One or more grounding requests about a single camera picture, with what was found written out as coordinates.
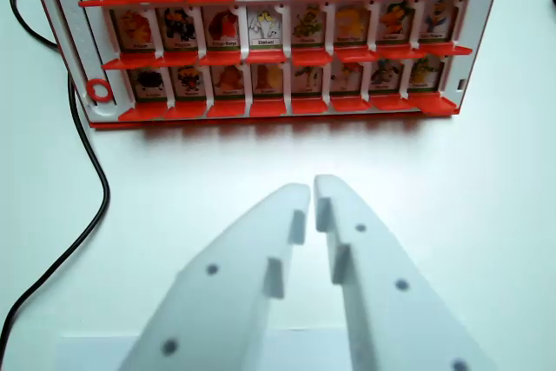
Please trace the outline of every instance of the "cartoon animal picture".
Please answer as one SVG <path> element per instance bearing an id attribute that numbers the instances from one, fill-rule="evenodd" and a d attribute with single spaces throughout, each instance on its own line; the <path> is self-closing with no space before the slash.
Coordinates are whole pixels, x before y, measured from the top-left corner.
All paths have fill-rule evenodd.
<path id="1" fill-rule="evenodd" d="M 365 36 L 367 12 L 353 5 L 342 6 L 336 12 L 336 36 L 361 38 Z"/>
<path id="2" fill-rule="evenodd" d="M 227 65 L 220 74 L 215 87 L 222 91 L 243 89 L 242 72 L 234 65 Z"/>
<path id="3" fill-rule="evenodd" d="M 143 90 L 158 88 L 162 90 L 162 75 L 153 70 L 140 70 L 136 75 L 136 82 Z"/>
<path id="4" fill-rule="evenodd" d="M 358 63 L 345 63 L 341 65 L 340 74 L 338 76 L 332 75 L 332 80 L 334 80 L 340 87 L 346 89 L 349 85 L 349 78 L 353 74 L 359 75 L 363 71 L 363 68 Z"/>
<path id="5" fill-rule="evenodd" d="M 251 19 L 249 30 L 260 39 L 280 38 L 280 21 L 263 10 Z"/>
<path id="6" fill-rule="evenodd" d="M 301 38 L 320 32 L 322 30 L 322 23 L 318 20 L 319 13 L 320 8 L 318 4 L 309 4 L 305 9 L 303 17 L 297 15 L 298 24 L 294 27 L 294 36 Z"/>
<path id="7" fill-rule="evenodd" d="M 427 76 L 431 73 L 438 71 L 435 67 L 431 67 L 428 57 L 420 58 L 411 69 L 411 76 L 409 77 L 410 84 L 425 84 L 427 83 Z"/>
<path id="8" fill-rule="evenodd" d="M 316 89 L 319 77 L 316 67 L 301 67 L 295 72 L 296 77 L 305 76 L 305 89 Z"/>
<path id="9" fill-rule="evenodd" d="M 282 74 L 277 65 L 259 64 L 255 89 L 281 89 Z"/>
<path id="10" fill-rule="evenodd" d="M 215 41 L 220 41 L 223 37 L 237 37 L 237 16 L 229 10 L 218 12 L 208 25 L 208 33 Z"/>
<path id="11" fill-rule="evenodd" d="M 182 41 L 195 39 L 193 18 L 189 17 L 183 9 L 171 10 L 167 8 L 164 11 L 164 26 L 168 38 L 174 38 L 174 35 L 178 35 Z"/>
<path id="12" fill-rule="evenodd" d="M 390 60 L 379 60 L 378 69 L 371 75 L 371 84 L 380 85 L 391 83 L 400 74 L 400 70 L 390 63 Z"/>
<path id="13" fill-rule="evenodd" d="M 386 9 L 386 13 L 381 17 L 381 23 L 386 27 L 386 35 L 403 34 L 404 21 L 410 16 L 412 9 L 407 0 L 399 3 L 391 3 Z"/>
<path id="14" fill-rule="evenodd" d="M 149 20 L 134 10 L 128 10 L 121 17 L 125 35 L 134 43 L 151 43 L 152 32 Z"/>
<path id="15" fill-rule="evenodd" d="M 199 71 L 195 67 L 191 65 L 180 67 L 177 70 L 177 79 L 185 88 L 186 94 L 196 94 L 199 92 L 201 78 L 199 77 Z"/>
<path id="16" fill-rule="evenodd" d="M 447 1 L 438 0 L 434 3 L 433 11 L 425 18 L 427 32 L 434 32 L 437 26 L 441 26 L 448 19 Z"/>

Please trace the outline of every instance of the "white table surface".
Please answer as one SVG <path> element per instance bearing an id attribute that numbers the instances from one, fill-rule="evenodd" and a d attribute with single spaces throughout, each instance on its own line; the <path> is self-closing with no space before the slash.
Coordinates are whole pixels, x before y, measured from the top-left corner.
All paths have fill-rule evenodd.
<path id="1" fill-rule="evenodd" d="M 19 4 L 50 33 L 38 0 Z M 8 0 L 0 45 L 4 318 L 89 222 L 101 186 L 62 60 L 23 32 Z M 90 131 L 109 213 L 22 312 L 4 370 L 54 369 L 60 335 L 138 333 L 174 273 L 228 224 L 318 173 L 368 201 L 501 370 L 556 369 L 555 51 L 551 0 L 495 0 L 459 116 Z M 343 325 L 325 248 L 310 219 L 272 328 Z"/>

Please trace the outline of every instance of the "red ring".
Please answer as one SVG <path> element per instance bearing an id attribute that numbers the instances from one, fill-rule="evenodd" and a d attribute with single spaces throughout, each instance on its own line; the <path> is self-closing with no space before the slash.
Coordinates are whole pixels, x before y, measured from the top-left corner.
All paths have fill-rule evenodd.
<path id="1" fill-rule="evenodd" d="M 97 96 L 95 93 L 96 84 L 100 84 L 101 86 L 103 86 L 108 91 L 108 95 L 106 95 L 105 97 Z M 114 93 L 112 92 L 112 88 L 110 87 L 110 84 L 106 80 L 102 80 L 100 78 L 94 78 L 87 82 L 87 94 L 95 102 L 100 102 L 100 103 L 112 102 L 112 99 L 114 98 Z"/>

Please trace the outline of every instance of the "black cable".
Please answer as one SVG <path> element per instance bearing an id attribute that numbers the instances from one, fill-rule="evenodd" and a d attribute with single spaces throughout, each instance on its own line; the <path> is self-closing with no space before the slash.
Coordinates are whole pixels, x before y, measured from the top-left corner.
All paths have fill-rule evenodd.
<path id="1" fill-rule="evenodd" d="M 17 10 L 16 0 L 10 0 L 10 6 L 14 15 L 16 16 L 19 23 L 23 26 L 23 28 L 29 32 L 31 36 L 33 36 L 36 40 L 40 43 L 46 45 L 49 48 L 53 48 L 57 50 L 57 45 L 52 43 L 48 39 L 44 38 L 37 34 L 34 30 L 32 30 L 29 25 L 21 18 L 19 11 Z M 71 111 L 71 118 L 73 119 L 73 123 L 76 125 L 77 134 L 81 139 L 83 147 L 85 151 L 87 151 L 87 155 L 93 167 L 95 168 L 96 173 L 98 174 L 98 178 L 103 185 L 103 202 L 101 203 L 100 207 L 98 208 L 95 217 L 89 222 L 87 228 L 77 237 L 77 239 L 67 248 L 63 254 L 61 254 L 50 267 L 40 276 L 36 282 L 34 282 L 25 292 L 16 300 L 16 302 L 11 307 L 10 311 L 6 315 L 6 319 L 4 320 L 2 333 L 0 334 L 0 369 L 2 369 L 3 358 L 6 352 L 6 347 L 8 346 L 8 338 L 10 337 L 10 331 L 14 325 L 14 322 L 17 318 L 17 312 L 22 307 L 22 305 L 29 299 L 33 293 L 35 293 L 55 272 L 56 270 L 68 259 L 70 256 L 76 251 L 76 249 L 87 239 L 90 233 L 95 230 L 96 225 L 102 220 L 104 215 L 106 214 L 106 210 L 108 209 L 109 202 L 110 202 L 110 186 L 108 183 L 108 179 L 104 174 L 103 168 L 101 164 L 98 162 L 96 158 L 95 151 L 91 148 L 89 140 L 87 139 L 87 135 L 85 134 L 85 130 L 83 125 L 81 124 L 81 120 L 79 119 L 79 113 L 77 112 L 77 102 L 76 102 L 76 88 L 73 85 L 73 81 L 71 79 L 71 75 L 68 73 L 68 99 L 69 99 L 69 110 Z"/>

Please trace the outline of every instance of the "character card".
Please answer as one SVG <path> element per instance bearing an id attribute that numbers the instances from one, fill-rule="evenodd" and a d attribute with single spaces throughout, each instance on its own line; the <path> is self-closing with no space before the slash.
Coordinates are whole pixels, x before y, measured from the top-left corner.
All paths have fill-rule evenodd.
<path id="1" fill-rule="evenodd" d="M 249 7 L 247 22 L 251 49 L 281 49 L 281 14 L 273 6 Z"/>
<path id="2" fill-rule="evenodd" d="M 122 52 L 151 52 L 155 50 L 148 18 L 140 9 L 110 11 L 112 23 Z"/>
<path id="3" fill-rule="evenodd" d="M 334 46 L 366 44 L 370 12 L 363 2 L 339 3 L 337 8 Z"/>
<path id="4" fill-rule="evenodd" d="M 164 102 L 166 92 L 159 69 L 143 67 L 128 70 L 131 89 L 138 102 Z"/>
<path id="5" fill-rule="evenodd" d="M 166 51 L 196 51 L 197 37 L 193 17 L 184 8 L 157 9 L 156 17 Z"/>
<path id="6" fill-rule="evenodd" d="M 205 92 L 202 73 L 195 66 L 170 67 L 169 71 L 176 100 L 205 100 L 207 93 Z"/>
<path id="7" fill-rule="evenodd" d="M 369 94 L 398 93 L 403 65 L 399 61 L 381 59 L 372 63 Z"/>
<path id="8" fill-rule="evenodd" d="M 226 6 L 205 6 L 202 9 L 207 50 L 226 51 L 240 49 L 237 16 Z"/>
<path id="9" fill-rule="evenodd" d="M 443 62 L 433 55 L 416 60 L 411 69 L 407 91 L 436 91 L 442 74 Z"/>
<path id="10" fill-rule="evenodd" d="M 251 64 L 255 99 L 284 97 L 282 71 L 278 64 Z"/>
<path id="11" fill-rule="evenodd" d="M 292 95 L 320 96 L 322 67 L 292 66 Z"/>
<path id="12" fill-rule="evenodd" d="M 444 43 L 452 38 L 458 8 L 453 0 L 427 0 L 420 26 L 420 43 Z"/>
<path id="13" fill-rule="evenodd" d="M 331 96 L 358 96 L 361 93 L 363 67 L 358 63 L 332 62 Z"/>
<path id="14" fill-rule="evenodd" d="M 237 65 L 216 65 L 210 68 L 216 99 L 242 99 L 243 72 Z"/>
<path id="15" fill-rule="evenodd" d="M 382 2 L 376 43 L 406 43 L 414 20 L 414 9 L 408 0 Z"/>
<path id="16" fill-rule="evenodd" d="M 323 47 L 326 14 L 318 3 L 291 3 L 292 47 Z"/>

